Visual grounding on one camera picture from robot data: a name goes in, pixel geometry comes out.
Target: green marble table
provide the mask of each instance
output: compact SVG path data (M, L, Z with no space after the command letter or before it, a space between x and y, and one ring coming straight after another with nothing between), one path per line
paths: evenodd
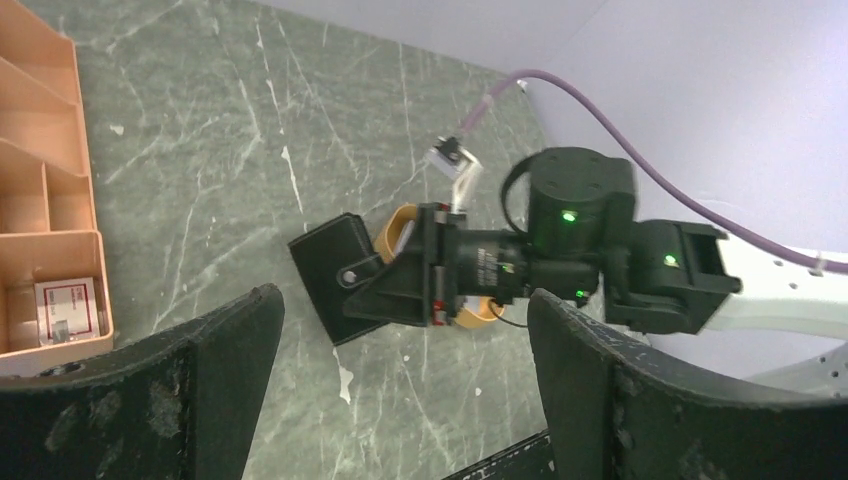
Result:
M334 350L286 247L343 211L375 233L449 200L421 158L498 74L247 1L24 3L78 44L118 346L283 291L246 479L438 479L545 428L526 331L389 326ZM472 227L500 228L503 175L544 146L518 89L466 145Z

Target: cable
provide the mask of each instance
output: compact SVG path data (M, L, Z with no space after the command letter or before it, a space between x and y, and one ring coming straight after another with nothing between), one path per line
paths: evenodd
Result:
M819 256L810 257L804 255L803 253L796 252L792 249L786 248L779 243L776 243L772 240L769 240L758 233L755 233L747 228L739 225L738 223L719 215L718 213L710 210L709 208L701 205L685 193L681 191L679 188L675 187L671 182L665 179L647 160L643 157L633 145L624 138L624 135L618 131L615 125L612 124L609 118L604 115L595 104L593 104L585 95L583 95L577 88L575 88L570 83L565 80L557 77L556 75L545 72L543 70L518 70L511 73L507 76L506 79L492 87L486 95L483 97L483 100L474 107L473 110L465 117L465 120L459 126L460 135L467 135L477 126L480 120L483 118L483 115L491 106L493 100L500 96L507 88L516 85L517 81L523 78L536 78L539 80L543 80L548 82L554 86L559 87L564 90L566 93L571 95L572 98L577 100L589 113L592 114L593 117L606 129L607 132L621 145L621 148L627 152L628 155L636 162L639 167L651 177L651 180L656 182L663 190L668 192L672 197L674 197L678 202L682 203L686 207L688 207L693 212L698 215L706 218L707 220L713 222L719 227L727 230L728 232L736 235L743 241L750 243L751 245L763 250L766 253L770 253L778 258L786 260L788 262L792 262L798 265L803 265L805 267L810 268L810 272L820 273L822 271L833 272L833 273L848 273L848 263L845 262L836 262L832 260L825 260Z
M516 328L527 328L527 325L522 325L520 323L515 323L515 322L512 322L512 321L509 321L509 320L503 318L502 316L498 315L498 306L495 304L495 300L493 298L489 298L489 310L492 311L492 315L494 315L495 318L504 322L507 325L512 325L513 327L516 327Z

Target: white box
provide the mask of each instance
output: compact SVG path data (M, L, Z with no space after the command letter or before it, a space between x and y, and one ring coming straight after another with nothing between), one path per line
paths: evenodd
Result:
M100 336L94 279L36 283L35 302L42 346Z

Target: yellow cup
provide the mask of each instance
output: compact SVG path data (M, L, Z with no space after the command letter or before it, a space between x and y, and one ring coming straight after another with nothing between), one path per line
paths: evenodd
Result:
M418 207L411 203L401 205L400 208L395 210L392 218L389 219L380 231L380 235L377 236L377 240L374 241L374 250L380 254L384 262L391 263L395 259L395 245L400 239L403 227L407 223L415 221L417 216ZM480 328L494 322L497 320L495 314L503 316L506 307L497 307L497 310L493 312L489 300L490 297L481 297L480 308L476 312L463 307L454 321L465 328Z

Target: plastic container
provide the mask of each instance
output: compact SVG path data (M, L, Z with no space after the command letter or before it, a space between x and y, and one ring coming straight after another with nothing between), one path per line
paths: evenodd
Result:
M34 284L93 277L102 335L39 347ZM0 375L108 352L112 312L71 39L0 2Z
M403 227L407 223L415 221L417 216L418 207L411 203L402 205L395 210L392 218L389 219L380 231L380 235L377 236L377 240L374 241L374 250L380 254L384 262L390 263L395 259L394 250L403 232ZM503 316L504 310L506 310L506 307L502 306L495 312ZM480 328L496 320L497 317L489 308L489 297L481 297L477 309L472 310L467 306L464 307L454 319L458 325L465 328Z

